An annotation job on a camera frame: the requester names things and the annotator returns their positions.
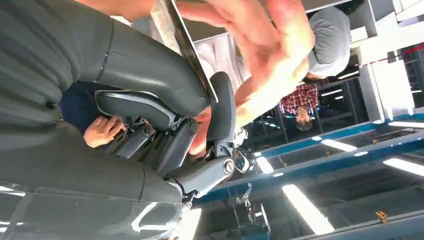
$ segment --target blue pants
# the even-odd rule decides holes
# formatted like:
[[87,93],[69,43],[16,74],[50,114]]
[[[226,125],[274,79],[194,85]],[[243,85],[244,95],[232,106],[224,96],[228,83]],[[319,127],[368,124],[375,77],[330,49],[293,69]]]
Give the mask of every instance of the blue pants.
[[103,116],[97,108],[95,99],[95,92],[98,90],[120,89],[94,82],[78,81],[63,93],[59,103],[63,120],[77,127],[81,134],[84,134],[97,117]]

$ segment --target bolt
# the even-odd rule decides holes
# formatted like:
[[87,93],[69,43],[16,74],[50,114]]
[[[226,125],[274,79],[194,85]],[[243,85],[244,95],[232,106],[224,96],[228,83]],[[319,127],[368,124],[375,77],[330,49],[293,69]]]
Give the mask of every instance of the bolt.
[[144,127],[143,134],[146,137],[150,137],[155,133],[155,130],[153,129],[152,125],[147,125]]
[[188,124],[188,133],[191,135],[194,135],[198,132],[199,124],[196,120],[191,119],[190,123]]
[[234,170],[234,162],[232,160],[226,161],[224,163],[224,172],[227,175],[230,175]]

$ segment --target red plaid shirt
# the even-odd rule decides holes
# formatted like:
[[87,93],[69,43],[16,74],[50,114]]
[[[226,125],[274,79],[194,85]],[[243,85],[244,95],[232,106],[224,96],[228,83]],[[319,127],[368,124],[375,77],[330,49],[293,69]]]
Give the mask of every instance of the red plaid shirt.
[[283,97],[280,101],[280,109],[291,114],[296,114],[298,107],[304,107],[307,111],[318,105],[318,89],[316,85],[298,85],[296,90]]

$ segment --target gray beanie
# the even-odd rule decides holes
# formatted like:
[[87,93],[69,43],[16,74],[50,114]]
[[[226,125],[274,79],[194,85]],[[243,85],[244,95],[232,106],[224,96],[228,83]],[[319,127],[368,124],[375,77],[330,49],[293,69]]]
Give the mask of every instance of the gray beanie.
[[315,47],[308,55],[309,72],[322,77],[336,76],[346,68],[351,56],[348,16],[328,7],[315,13],[309,24],[315,33]]

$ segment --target workshop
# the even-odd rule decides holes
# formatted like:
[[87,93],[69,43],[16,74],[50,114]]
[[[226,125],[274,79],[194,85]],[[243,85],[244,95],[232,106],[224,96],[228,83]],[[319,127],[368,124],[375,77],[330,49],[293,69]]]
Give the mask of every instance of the workshop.
[[0,42],[0,240],[424,239],[424,0],[1,0]]

